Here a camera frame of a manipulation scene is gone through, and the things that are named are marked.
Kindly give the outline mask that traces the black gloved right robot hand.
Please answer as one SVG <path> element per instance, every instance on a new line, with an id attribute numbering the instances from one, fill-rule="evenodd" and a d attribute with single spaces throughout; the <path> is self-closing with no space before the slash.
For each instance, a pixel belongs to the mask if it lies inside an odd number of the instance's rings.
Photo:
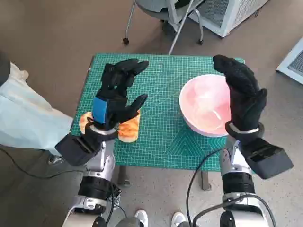
<path id="1" fill-rule="evenodd" d="M 213 63 L 214 69 L 224 74 L 230 90 L 231 120 L 226 127 L 241 134 L 257 132 L 267 89 L 260 88 L 254 72 L 234 58 L 216 55 Z"/>

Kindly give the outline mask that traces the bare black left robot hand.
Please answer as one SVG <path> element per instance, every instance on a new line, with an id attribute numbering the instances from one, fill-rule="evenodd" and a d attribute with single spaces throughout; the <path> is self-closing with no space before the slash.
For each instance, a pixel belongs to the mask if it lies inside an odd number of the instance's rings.
<path id="1" fill-rule="evenodd" d="M 116 64 L 105 65 L 101 88 L 92 102 L 92 123 L 101 130 L 110 130 L 119 123 L 124 123 L 138 115 L 138 110 L 148 98 L 147 94 L 139 95 L 127 105 L 127 89 L 135 77 L 149 66 L 149 61 L 127 59 Z"/>

